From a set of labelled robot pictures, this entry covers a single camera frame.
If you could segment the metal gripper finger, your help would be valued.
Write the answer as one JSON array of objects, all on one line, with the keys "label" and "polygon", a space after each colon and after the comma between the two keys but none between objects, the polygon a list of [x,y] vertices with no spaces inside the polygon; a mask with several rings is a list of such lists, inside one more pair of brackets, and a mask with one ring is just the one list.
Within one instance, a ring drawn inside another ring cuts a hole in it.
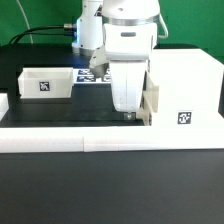
[{"label": "metal gripper finger", "polygon": [[124,119],[128,121],[132,121],[136,119],[136,113],[135,112],[125,112],[124,113]]}]

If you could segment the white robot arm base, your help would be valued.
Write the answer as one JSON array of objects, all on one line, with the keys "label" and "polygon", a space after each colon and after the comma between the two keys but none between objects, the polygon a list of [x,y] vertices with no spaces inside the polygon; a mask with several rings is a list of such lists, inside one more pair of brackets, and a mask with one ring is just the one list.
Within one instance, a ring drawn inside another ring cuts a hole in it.
[{"label": "white robot arm base", "polygon": [[159,0],[82,0],[72,48],[91,57],[90,71],[101,78],[113,61],[147,61],[168,35]]}]

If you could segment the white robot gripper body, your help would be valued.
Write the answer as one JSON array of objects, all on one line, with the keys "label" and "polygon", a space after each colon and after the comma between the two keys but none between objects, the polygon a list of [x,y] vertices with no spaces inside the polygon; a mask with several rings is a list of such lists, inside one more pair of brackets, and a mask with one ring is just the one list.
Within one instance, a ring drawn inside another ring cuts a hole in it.
[{"label": "white robot gripper body", "polygon": [[146,72],[145,61],[111,61],[112,99],[118,112],[137,112],[140,108]]}]

